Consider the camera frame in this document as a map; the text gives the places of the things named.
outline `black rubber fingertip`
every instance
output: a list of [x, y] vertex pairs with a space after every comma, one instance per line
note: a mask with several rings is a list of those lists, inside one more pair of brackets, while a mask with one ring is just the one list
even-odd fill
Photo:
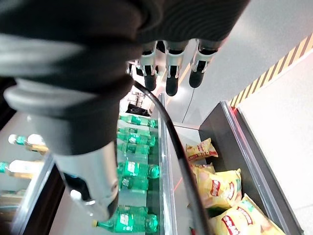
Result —
[[174, 76], [167, 78], [167, 80], [166, 80], [166, 93], [169, 96], [174, 96], [174, 95], [176, 95], [177, 90], [178, 90], [178, 78], [175, 78]]
[[198, 86], [201, 85], [201, 82], [203, 81], [203, 76], [204, 73], [201, 71], [193, 72], [191, 71], [190, 76], [189, 76], [189, 85], [192, 88], [197, 88]]
[[145, 76], [145, 87], [149, 91], [153, 91], [157, 87], [156, 75], [147, 75], [147, 76]]

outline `yellow chip bag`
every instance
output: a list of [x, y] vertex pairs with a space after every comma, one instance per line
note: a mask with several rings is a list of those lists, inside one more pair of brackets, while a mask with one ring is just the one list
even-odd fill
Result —
[[218, 154], [211, 143], [211, 138], [194, 146], [186, 144], [186, 153], [189, 161], [197, 161], [210, 156], [218, 157]]
[[215, 169], [212, 163], [210, 163], [209, 165], [206, 164], [202, 164], [202, 165], [198, 165], [198, 164], [191, 164], [191, 169], [192, 171], [194, 171], [195, 168], [200, 168], [203, 170], [207, 170], [208, 172], [214, 174], [215, 173]]
[[205, 208], [229, 209], [241, 200], [240, 169], [213, 174], [195, 167], [193, 172]]
[[245, 194], [240, 202], [209, 220], [215, 235], [284, 235]]

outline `yellow black hazard stripe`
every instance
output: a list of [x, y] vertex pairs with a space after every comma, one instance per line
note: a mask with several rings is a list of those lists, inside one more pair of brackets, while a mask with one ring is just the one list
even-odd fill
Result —
[[231, 107], [236, 107], [239, 103], [245, 100], [249, 95], [255, 93], [262, 86], [267, 84], [275, 76], [277, 76], [281, 71], [290, 66], [293, 62], [298, 60], [301, 56], [307, 53], [313, 48], [313, 33], [303, 39], [296, 47], [294, 47], [288, 54], [281, 58], [276, 64], [271, 66], [269, 70], [264, 72], [258, 79], [254, 80], [249, 84], [244, 90], [242, 90], [238, 95], [232, 98], [230, 101]]

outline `green plastic bottle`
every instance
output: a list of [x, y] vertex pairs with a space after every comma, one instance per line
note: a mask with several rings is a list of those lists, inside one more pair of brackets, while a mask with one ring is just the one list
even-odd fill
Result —
[[147, 191], [149, 187], [149, 180], [147, 178], [122, 176], [119, 177], [120, 189], [134, 189]]
[[104, 228], [112, 233], [155, 233], [158, 220], [154, 214], [140, 215], [137, 213], [116, 212], [107, 222], [94, 220], [93, 227]]
[[117, 133], [117, 138], [128, 143], [146, 144], [149, 146], [155, 146], [156, 138], [154, 136], [144, 136], [136, 133]]
[[148, 214], [148, 208], [118, 205], [116, 212], [128, 213], [128, 214], [140, 214], [140, 215], [146, 216]]
[[141, 178], [156, 179], [160, 176], [158, 165], [143, 164], [125, 161], [117, 166], [117, 174], [120, 176], [138, 176]]
[[150, 146], [145, 144], [121, 143], [117, 145], [117, 149], [121, 150], [124, 154], [134, 153], [145, 155], [146, 157], [148, 157], [150, 152]]
[[131, 128], [131, 127], [118, 128], [117, 131], [123, 134], [135, 133], [135, 134], [140, 134], [144, 136], [151, 135], [149, 130], [141, 130], [141, 129]]
[[123, 120], [124, 122], [131, 123], [134, 125], [157, 127], [156, 120], [148, 119], [145, 117], [143, 118], [143, 117], [137, 117], [133, 115], [127, 115], [127, 116], [119, 116], [119, 119]]

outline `black cable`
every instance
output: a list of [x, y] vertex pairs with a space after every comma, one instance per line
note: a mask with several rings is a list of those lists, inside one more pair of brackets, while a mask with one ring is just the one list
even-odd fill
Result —
[[141, 90], [149, 99], [155, 104], [157, 109], [160, 111], [162, 117], [164, 118], [166, 127], [170, 134], [171, 140], [173, 142], [173, 146], [178, 158], [179, 167], [182, 174], [182, 179], [184, 180], [186, 193], [188, 200], [191, 204], [191, 211], [193, 214], [193, 219], [196, 225], [196, 230], [198, 235], [213, 235], [214, 233], [210, 229], [208, 225], [208, 215], [203, 208], [202, 201], [198, 192], [197, 184], [194, 180], [193, 173], [191, 172], [191, 168], [189, 166], [189, 162], [185, 155], [185, 151], [181, 145], [178, 134], [174, 128], [173, 122], [168, 115], [167, 111], [161, 104], [161, 102], [144, 86], [142, 86], [138, 82], [134, 82], [134, 86]]
[[188, 112], [189, 106], [190, 106], [190, 104], [191, 104], [192, 98], [194, 97], [194, 92], [195, 92], [195, 88], [194, 88], [194, 90], [192, 91], [192, 95], [191, 95], [190, 102], [189, 102], [189, 104], [188, 104], [188, 107], [187, 107], [187, 110], [186, 110], [185, 116], [184, 116], [184, 118], [182, 119], [181, 123], [183, 123], [183, 122], [184, 122], [184, 120], [185, 120], [185, 117], [186, 117], [186, 114], [187, 114], [187, 112]]

